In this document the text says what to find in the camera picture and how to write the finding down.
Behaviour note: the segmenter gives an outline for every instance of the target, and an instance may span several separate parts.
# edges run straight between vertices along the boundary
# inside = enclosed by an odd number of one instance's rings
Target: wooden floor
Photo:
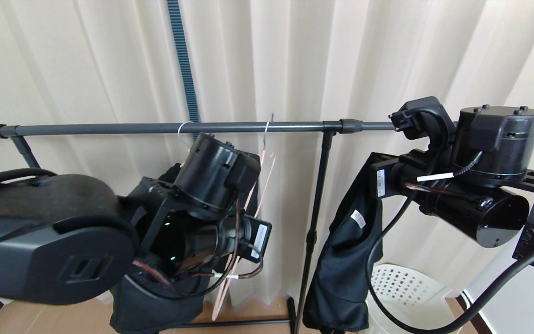
[[[448,300],[455,315],[460,315],[462,309],[456,300]],[[241,321],[251,319],[286,318],[287,308],[284,297],[276,298],[267,306],[257,300],[251,300],[244,307],[233,308],[229,301],[224,303],[224,309],[218,321]],[[212,304],[206,302],[203,313],[194,322],[208,322],[211,320]],[[112,303],[103,304],[99,300],[89,300],[70,306],[44,306],[27,302],[12,302],[0,311],[0,334],[114,334],[108,325],[112,314]],[[302,326],[302,334],[318,334]],[[180,328],[168,329],[162,334],[284,334],[288,333],[289,325],[253,325],[231,326],[216,328]],[[460,334],[477,334],[473,326],[468,323]]]

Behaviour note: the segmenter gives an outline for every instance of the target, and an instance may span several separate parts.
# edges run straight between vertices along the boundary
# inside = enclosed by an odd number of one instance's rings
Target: beige curtain
[[[386,121],[403,102],[428,95],[454,120],[460,108],[484,103],[534,108],[534,0],[182,0],[180,8],[202,121],[265,121],[271,112],[276,121]],[[0,123],[186,120],[164,0],[0,1]],[[257,134],[217,137],[243,150],[262,147]],[[273,234],[263,273],[232,283],[235,304],[299,293],[320,138],[267,136],[277,163],[261,218],[273,222]],[[43,167],[93,175],[119,194],[186,156],[175,135],[28,141]],[[392,132],[337,135],[318,249],[370,152],[425,146]],[[0,140],[0,170],[23,166]],[[385,222],[401,201],[384,202]],[[415,205],[384,249],[385,262],[458,290],[496,254]]]

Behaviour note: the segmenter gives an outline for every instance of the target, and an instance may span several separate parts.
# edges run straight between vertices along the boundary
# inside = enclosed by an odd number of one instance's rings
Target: barcode label
[[[366,226],[366,221],[358,210],[354,210],[354,213],[351,214],[351,218],[358,223],[360,228],[364,228],[364,226]]]
[[[378,197],[384,196],[384,169],[376,172],[376,189]]]
[[[267,226],[259,225],[257,237],[254,239],[254,246],[257,247],[259,251],[261,251],[261,249],[263,248],[263,241],[265,241],[265,235],[267,235]],[[259,258],[259,254],[256,251],[251,252],[250,256],[254,258]]]

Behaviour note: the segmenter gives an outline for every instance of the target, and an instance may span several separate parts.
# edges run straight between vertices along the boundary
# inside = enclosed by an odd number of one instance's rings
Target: metal hook
[[[182,142],[183,145],[185,145],[187,147],[187,150],[190,150],[191,147],[189,146],[189,144],[187,144],[184,140],[180,139],[180,129],[183,127],[183,125],[187,124],[187,123],[193,123],[191,121],[186,121],[184,123],[182,123],[180,125],[180,127],[178,127],[178,130],[176,131],[176,135],[178,136],[178,141]]]
[[[267,124],[265,124],[265,132],[263,132],[263,152],[265,151],[265,147],[267,146],[267,129],[269,129],[270,122],[273,122],[273,112],[271,113],[271,116],[269,116]]]

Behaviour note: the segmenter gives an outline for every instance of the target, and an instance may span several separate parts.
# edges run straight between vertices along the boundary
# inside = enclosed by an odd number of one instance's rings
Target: laundry basket
[[[397,319],[409,326],[424,329],[440,328],[454,320],[445,296],[451,291],[419,271],[379,264],[373,268],[372,286],[376,295]],[[366,299],[369,311],[368,334],[408,333],[380,311],[372,296]]]

